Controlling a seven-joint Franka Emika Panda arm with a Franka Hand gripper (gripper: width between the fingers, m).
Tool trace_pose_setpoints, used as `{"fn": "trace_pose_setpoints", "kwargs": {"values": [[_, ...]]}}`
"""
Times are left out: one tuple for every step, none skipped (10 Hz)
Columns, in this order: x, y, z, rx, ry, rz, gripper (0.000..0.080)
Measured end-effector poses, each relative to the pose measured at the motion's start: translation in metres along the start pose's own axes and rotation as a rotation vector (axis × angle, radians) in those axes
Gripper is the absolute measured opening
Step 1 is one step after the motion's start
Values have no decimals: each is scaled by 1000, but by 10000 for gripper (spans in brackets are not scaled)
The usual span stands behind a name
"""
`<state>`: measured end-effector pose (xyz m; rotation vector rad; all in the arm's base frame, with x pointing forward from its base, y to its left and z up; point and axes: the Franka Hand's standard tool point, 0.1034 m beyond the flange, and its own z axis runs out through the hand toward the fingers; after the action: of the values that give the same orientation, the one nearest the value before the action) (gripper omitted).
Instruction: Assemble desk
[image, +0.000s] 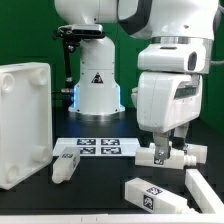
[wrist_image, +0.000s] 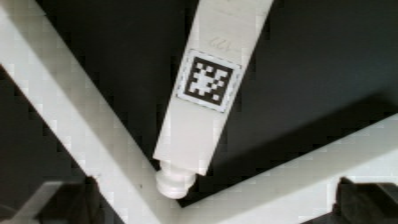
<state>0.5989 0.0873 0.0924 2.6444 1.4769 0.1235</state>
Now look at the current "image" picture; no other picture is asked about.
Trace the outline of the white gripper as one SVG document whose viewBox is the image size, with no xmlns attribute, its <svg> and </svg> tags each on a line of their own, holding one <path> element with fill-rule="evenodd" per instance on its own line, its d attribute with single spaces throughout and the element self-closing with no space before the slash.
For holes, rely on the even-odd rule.
<svg viewBox="0 0 224 224">
<path fill-rule="evenodd" d="M 132 93 L 137 109 L 137 122 L 153 134 L 155 158 L 170 157 L 167 131 L 174 130 L 172 147 L 183 149 L 189 124 L 201 111 L 202 77 L 199 75 L 143 72 Z"/>
</svg>

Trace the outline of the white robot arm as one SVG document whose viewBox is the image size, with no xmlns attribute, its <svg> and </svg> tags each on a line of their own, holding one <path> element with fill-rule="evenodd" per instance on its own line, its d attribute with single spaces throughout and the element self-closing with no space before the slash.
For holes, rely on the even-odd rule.
<svg viewBox="0 0 224 224">
<path fill-rule="evenodd" d="M 80 115 L 122 111 L 115 82 L 115 45 L 103 32 L 115 23 L 148 41 L 137 59 L 141 71 L 131 98 L 141 130 L 153 141 L 135 154 L 138 165 L 175 167 L 197 158 L 186 150 L 191 120 L 201 111 L 203 75 L 212 64 L 220 0 L 54 0 L 65 25 L 57 30 L 72 52 L 81 50 L 80 80 L 72 108 Z"/>
</svg>

